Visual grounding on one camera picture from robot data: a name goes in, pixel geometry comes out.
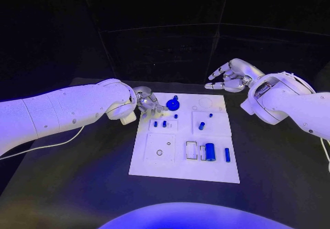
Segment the dark background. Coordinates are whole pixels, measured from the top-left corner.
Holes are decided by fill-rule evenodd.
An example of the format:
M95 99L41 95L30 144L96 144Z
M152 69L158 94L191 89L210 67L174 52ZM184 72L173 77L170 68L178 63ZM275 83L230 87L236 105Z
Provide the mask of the dark background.
M265 73L291 72L317 91L328 90L330 7L325 0L289 4L1 2L0 101L66 87L75 77L203 84L232 58ZM21 159L0 161L0 192Z

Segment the dark table surface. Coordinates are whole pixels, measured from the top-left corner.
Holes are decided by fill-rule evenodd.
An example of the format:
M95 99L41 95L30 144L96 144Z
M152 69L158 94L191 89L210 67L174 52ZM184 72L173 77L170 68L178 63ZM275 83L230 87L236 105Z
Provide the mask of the dark table surface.
M75 78L72 85L99 81ZM214 204L294 228L327 228L330 174L320 139L289 118L269 125L247 115L239 107L246 91L125 83L154 92L224 95L240 184L128 175L138 121L121 125L103 115L73 141L27 153L0 197L0 228L96 228L167 202ZM31 147L60 143L76 132L43 137Z

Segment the blue battery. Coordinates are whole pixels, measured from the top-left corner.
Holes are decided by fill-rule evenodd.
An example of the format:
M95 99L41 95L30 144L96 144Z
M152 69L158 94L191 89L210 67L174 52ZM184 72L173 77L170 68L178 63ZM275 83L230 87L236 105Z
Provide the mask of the blue battery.
M204 123L201 122L201 123L198 124L198 130L203 130L203 128L204 128Z
M204 144L204 152L206 152L206 160L214 161L214 144L213 143Z
M230 162L230 154L229 154L229 149L224 148L224 161Z

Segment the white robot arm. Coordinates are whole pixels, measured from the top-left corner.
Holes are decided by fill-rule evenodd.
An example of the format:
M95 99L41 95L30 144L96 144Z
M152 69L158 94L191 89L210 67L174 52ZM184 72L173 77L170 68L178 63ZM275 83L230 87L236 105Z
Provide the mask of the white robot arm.
M230 60L209 80L222 73L224 82L207 83L207 89L239 92L247 86L247 99L240 104L247 114L272 125L289 116L305 132L330 140L330 93L315 93L294 74L263 74L240 59Z
M93 123L103 113L128 124L135 120L135 106L151 114L167 109L149 88L131 88L116 79L1 102L0 156L24 142Z

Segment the white board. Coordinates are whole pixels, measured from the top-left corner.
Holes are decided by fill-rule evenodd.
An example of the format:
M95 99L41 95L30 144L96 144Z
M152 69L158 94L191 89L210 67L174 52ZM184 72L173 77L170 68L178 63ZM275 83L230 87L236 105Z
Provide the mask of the white board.
M180 108L161 114L155 113L155 116L151 116L148 111L147 117L139 118L128 174L239 184L223 96L154 94L161 105L177 95ZM204 122L203 130L198 130L200 122ZM206 143L214 144L214 161L204 160ZM230 152L229 163L224 161L224 148L229 148Z

